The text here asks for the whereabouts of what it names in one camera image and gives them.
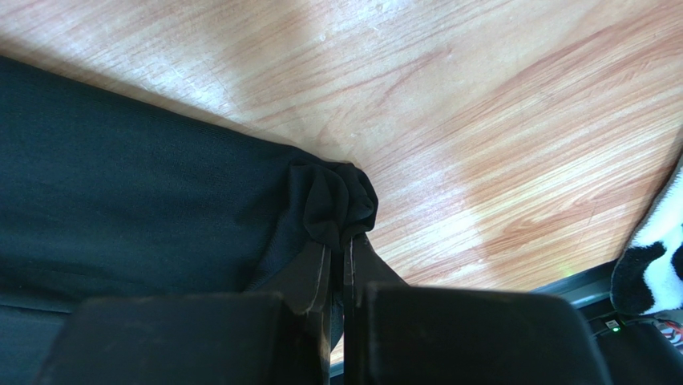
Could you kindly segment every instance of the black garment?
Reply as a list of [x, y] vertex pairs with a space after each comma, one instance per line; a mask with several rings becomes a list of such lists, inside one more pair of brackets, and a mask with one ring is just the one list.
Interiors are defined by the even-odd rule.
[[[352, 164], [0, 58], [0, 329], [22, 333], [3, 306], [256, 288], [309, 239], [341, 251], [377, 203]], [[0, 383], [26, 380], [15, 364]]]

